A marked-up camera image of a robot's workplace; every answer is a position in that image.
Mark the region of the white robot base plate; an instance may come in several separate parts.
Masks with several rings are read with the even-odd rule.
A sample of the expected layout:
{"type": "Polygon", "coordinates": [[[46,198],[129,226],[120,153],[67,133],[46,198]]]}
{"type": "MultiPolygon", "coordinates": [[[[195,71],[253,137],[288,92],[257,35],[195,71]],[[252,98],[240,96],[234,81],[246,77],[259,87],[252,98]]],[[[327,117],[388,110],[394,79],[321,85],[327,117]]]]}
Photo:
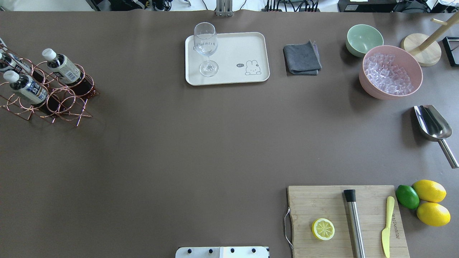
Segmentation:
{"type": "Polygon", "coordinates": [[[229,246],[229,247],[182,247],[175,253],[176,258],[269,258],[269,247],[229,246]]]}

